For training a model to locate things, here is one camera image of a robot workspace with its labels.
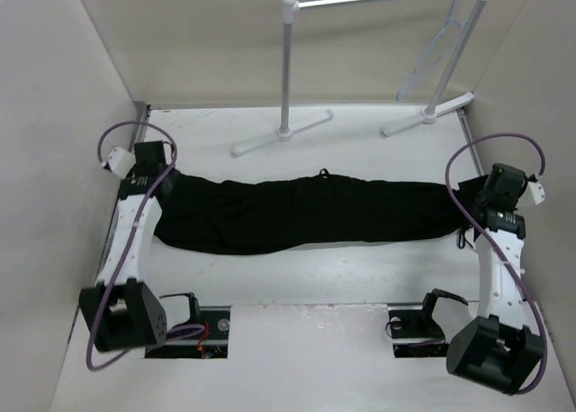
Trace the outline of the black trousers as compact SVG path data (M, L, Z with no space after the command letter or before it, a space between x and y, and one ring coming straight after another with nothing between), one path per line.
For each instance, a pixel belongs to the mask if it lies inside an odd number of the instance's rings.
M309 244L390 243L451 235L471 224L486 179L443 184L366 181L322 169L293 180L221 183L180 174L155 236L165 245L215 255L265 255Z

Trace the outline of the light blue clothes hanger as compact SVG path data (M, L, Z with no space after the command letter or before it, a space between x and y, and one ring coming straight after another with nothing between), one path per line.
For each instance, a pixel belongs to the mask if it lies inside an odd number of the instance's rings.
M396 101L403 101L432 73L451 52L464 34L469 18L458 14L458 0L452 0L444 25L424 49L411 73L403 80L396 93Z

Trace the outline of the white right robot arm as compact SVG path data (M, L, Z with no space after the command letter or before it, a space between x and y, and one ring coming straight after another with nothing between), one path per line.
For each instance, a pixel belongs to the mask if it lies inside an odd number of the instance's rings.
M477 313L471 314L464 298L434 289L417 315L424 334L443 334L450 374L506 395L520 393L546 357L545 336L532 333L523 308L528 299L518 282L527 228L515 213L519 201L537 205L544 197L535 178L513 166L493 165L472 206L480 226L474 232L480 264Z

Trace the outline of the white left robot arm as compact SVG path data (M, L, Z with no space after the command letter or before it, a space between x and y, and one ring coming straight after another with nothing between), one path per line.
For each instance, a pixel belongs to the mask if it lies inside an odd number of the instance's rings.
M157 296L145 282L160 202L176 177L165 147L162 141L143 142L132 152L113 148L107 157L106 167L121 178L115 229L94 286L79 295L93 347L100 353L161 346L204 329L193 293Z

